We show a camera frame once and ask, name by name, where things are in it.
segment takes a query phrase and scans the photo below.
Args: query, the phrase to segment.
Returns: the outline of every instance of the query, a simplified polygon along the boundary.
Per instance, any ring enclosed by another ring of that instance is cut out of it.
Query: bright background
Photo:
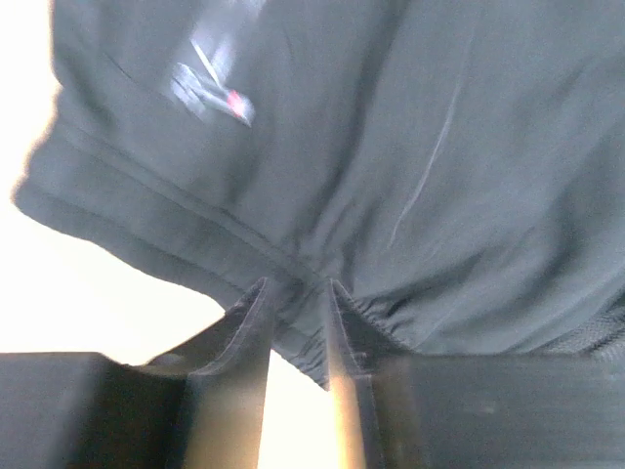
[[[28,153],[54,114],[50,6],[0,5],[0,352],[97,351],[142,363],[223,311],[206,296],[33,222],[11,204]],[[259,468],[338,467],[333,427],[329,396],[272,354]]]

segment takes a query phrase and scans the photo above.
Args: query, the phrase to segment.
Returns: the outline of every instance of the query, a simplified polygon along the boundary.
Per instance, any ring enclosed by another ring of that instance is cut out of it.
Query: dark fabric
[[[323,378],[329,278],[423,354],[524,353],[625,284],[625,4],[274,0],[228,86],[251,128],[158,93],[199,2],[58,0],[59,117],[16,203],[234,301]]]
[[[618,307],[593,318],[538,349],[551,354],[588,355],[600,360],[625,359],[625,308]]]

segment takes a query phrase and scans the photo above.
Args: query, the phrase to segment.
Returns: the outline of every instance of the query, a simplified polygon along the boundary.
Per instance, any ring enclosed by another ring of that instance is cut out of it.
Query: stitched hem
[[[135,179],[134,172],[77,148],[58,128],[33,154],[28,169],[15,193],[22,213],[92,241],[150,276],[207,294],[224,308],[260,277],[273,278],[279,285],[274,348],[322,383],[322,337],[318,330],[298,327],[299,318],[317,314],[315,302],[308,300],[323,291],[322,280],[298,275],[301,266],[259,236],[251,239],[253,234],[234,221],[202,216],[188,209],[196,201],[164,195],[163,183],[148,180],[146,172]]]

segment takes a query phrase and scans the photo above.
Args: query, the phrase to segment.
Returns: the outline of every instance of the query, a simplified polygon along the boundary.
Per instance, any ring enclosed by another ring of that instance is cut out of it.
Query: black object
[[[330,383],[351,469],[625,467],[625,366],[582,355],[425,357],[333,284]]]
[[[255,468],[273,329],[260,280],[150,364],[0,355],[3,469]]]

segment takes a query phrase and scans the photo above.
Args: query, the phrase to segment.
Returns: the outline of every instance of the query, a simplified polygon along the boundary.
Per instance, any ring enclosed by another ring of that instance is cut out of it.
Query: red logo detail
[[[228,106],[237,117],[242,117],[245,113],[245,103],[235,91],[228,93]]]

